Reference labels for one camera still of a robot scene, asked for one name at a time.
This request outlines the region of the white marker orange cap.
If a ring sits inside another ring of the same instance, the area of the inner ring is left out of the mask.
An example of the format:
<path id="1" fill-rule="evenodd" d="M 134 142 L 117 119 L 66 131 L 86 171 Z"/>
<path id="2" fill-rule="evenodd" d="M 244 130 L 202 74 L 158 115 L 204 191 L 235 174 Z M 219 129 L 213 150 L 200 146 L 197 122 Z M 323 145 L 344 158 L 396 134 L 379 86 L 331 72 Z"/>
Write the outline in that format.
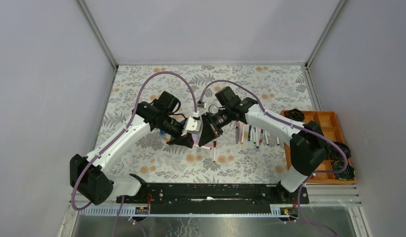
<path id="1" fill-rule="evenodd" d="M 241 145 L 244 144 L 244 133 L 245 133 L 245 125 L 243 124 L 243 125 L 241 126 L 241 138 L 240 138 L 240 143 L 241 143 Z"/>

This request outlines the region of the purple pen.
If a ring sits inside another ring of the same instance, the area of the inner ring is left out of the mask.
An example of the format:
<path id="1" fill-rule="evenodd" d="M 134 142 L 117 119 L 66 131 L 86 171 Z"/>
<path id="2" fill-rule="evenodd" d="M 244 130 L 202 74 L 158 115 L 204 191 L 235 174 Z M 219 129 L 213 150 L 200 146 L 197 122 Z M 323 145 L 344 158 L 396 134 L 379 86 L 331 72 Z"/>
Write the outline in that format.
<path id="1" fill-rule="evenodd" d="M 248 133 L 247 133 L 247 141 L 248 141 L 248 142 L 251 141 L 251 133 L 252 133 L 252 126 L 249 125 Z"/>

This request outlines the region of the red orange gel pen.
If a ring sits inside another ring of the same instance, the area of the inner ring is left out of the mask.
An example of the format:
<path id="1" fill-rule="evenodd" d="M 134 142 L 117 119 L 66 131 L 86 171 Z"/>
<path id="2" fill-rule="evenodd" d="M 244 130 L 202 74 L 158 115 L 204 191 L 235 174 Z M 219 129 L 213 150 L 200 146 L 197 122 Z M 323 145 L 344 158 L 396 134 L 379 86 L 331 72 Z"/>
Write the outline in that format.
<path id="1" fill-rule="evenodd" d="M 260 129 L 260 132 L 259 132 L 259 146 L 261 146 L 262 143 L 263 143 L 263 137 L 264 137 L 264 130 Z"/>

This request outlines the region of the white marker blue eraser cap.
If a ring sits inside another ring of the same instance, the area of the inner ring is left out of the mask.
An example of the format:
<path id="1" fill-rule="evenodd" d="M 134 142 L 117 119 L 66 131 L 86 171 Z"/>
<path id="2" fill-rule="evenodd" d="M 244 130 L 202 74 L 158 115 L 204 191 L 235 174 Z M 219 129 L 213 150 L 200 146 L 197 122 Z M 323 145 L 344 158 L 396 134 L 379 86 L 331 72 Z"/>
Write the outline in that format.
<path id="1" fill-rule="evenodd" d="M 269 145 L 269 140 L 268 140 L 268 134 L 267 134 L 266 131 L 264 132 L 264 138 L 265 138 L 265 143 L 268 146 Z"/>

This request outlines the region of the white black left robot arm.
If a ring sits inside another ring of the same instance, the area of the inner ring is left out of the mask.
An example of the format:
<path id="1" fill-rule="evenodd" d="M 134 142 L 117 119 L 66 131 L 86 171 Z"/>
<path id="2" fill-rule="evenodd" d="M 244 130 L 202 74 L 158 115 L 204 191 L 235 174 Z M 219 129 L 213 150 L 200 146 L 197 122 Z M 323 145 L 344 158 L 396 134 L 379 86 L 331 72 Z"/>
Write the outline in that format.
<path id="1" fill-rule="evenodd" d="M 102 145 L 84 157 L 73 156 L 70 160 L 73 192 L 79 192 L 94 205 L 100 205 L 110 195 L 128 196 L 135 203 L 144 201 L 147 190 L 143 181 L 133 175 L 114 176 L 110 171 L 132 145 L 154 129 L 170 136 L 168 144 L 192 148 L 192 134 L 200 132 L 201 122 L 198 113 L 182 121 L 174 119 L 179 106 L 179 100 L 166 91 L 152 103 L 140 102 L 133 118 Z"/>

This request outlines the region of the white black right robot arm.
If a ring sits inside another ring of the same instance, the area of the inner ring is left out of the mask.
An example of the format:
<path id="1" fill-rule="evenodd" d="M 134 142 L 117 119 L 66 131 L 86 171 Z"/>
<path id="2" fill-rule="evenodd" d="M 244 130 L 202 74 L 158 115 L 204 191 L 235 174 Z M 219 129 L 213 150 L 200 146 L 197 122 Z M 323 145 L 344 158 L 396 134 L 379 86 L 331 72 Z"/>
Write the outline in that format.
<path id="1" fill-rule="evenodd" d="M 215 96 L 222 107 L 214 114 L 202 114 L 198 145 L 204 146 L 216 140 L 222 135 L 222 128 L 234 121 L 263 129 L 278 137 L 290 147 L 291 166 L 280 181 L 277 197 L 283 203 L 290 203 L 296 198 L 299 186 L 329 155 L 329 144 L 325 141 L 320 125 L 316 122 L 294 121 L 263 110 L 259 102 L 249 97 L 241 99 L 229 86 L 218 91 Z"/>

